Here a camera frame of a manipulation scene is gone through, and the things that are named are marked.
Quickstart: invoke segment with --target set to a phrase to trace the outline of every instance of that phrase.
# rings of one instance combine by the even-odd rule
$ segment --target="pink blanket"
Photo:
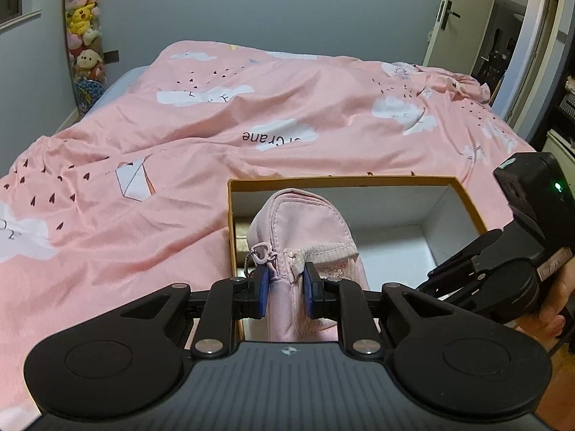
[[[232,177],[449,175],[488,227],[493,169],[530,147],[470,77],[405,64],[179,42],[114,103],[41,137],[0,180],[0,428],[37,414],[44,337],[173,282],[229,277]]]

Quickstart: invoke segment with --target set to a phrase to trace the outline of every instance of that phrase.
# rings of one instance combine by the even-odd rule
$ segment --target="gray ribbed panel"
[[[543,431],[525,416],[493,425],[435,416],[406,398],[385,368],[345,356],[338,344],[244,342],[229,358],[203,361],[152,410],[107,423],[46,416],[31,431]]]

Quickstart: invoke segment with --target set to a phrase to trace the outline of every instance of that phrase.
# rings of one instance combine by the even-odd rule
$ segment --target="pink pouch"
[[[340,213],[321,196],[288,189],[275,193],[258,212],[248,231],[257,264],[272,272],[267,322],[272,342],[336,340],[335,322],[305,314],[306,262],[320,277],[350,279],[369,289],[357,247]]]

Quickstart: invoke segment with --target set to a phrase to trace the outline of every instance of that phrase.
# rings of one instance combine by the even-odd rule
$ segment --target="metal screw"
[[[217,353],[224,347],[224,344],[215,338],[203,338],[195,344],[197,351],[207,354]]]
[[[381,349],[381,344],[375,340],[364,338],[356,340],[351,347],[358,353],[373,354]]]

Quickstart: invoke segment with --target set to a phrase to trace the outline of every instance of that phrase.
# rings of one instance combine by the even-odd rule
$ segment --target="open box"
[[[232,273],[236,222],[252,220],[275,192],[298,188],[330,201],[350,228],[370,289],[386,282],[415,288],[427,273],[487,231],[461,183],[453,177],[346,176],[230,180]],[[246,339],[266,339],[265,322],[244,322]]]

